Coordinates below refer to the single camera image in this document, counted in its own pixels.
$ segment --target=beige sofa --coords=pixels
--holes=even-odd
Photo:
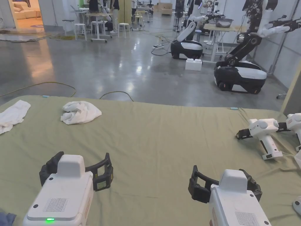
[[[171,15],[172,14],[172,3],[159,3],[159,12],[162,14]]]
[[[26,2],[13,2],[13,4],[17,20],[41,17],[40,9],[30,8]]]

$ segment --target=crumpled white towel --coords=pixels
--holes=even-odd
[[[13,125],[23,122],[29,108],[29,103],[19,100],[0,113],[0,134],[10,131]]]
[[[72,101],[63,106],[66,111],[61,116],[61,121],[67,125],[90,122],[101,115],[101,111],[93,104],[86,101]]]

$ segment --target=power strip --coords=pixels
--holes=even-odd
[[[154,45],[154,46],[153,46],[153,49],[162,49],[162,48],[164,48],[164,46],[161,45],[161,44],[158,44],[158,45]]]

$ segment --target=polished gray floor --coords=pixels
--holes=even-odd
[[[57,81],[75,87],[75,97],[96,99],[120,90],[138,102],[280,109],[283,100],[276,96],[286,90],[273,76],[268,77],[258,95],[222,92],[213,81],[214,64],[204,63],[201,72],[186,71],[185,61],[174,60],[170,54],[152,55],[152,46],[159,40],[155,35],[160,33],[172,41],[177,33],[172,31],[173,17],[155,14],[151,20],[146,31],[132,32],[131,38],[127,33],[126,39],[114,36],[108,43],[51,38],[27,43],[1,41],[0,95],[36,83]],[[0,97],[0,104],[21,95],[72,94],[70,87],[43,84]],[[123,93],[108,94],[104,99],[130,100]]]

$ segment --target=vent grille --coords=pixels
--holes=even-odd
[[[43,212],[64,212],[69,202],[66,198],[50,198],[48,199]]]
[[[240,225],[244,226],[260,226],[255,214],[245,212],[235,212]]]

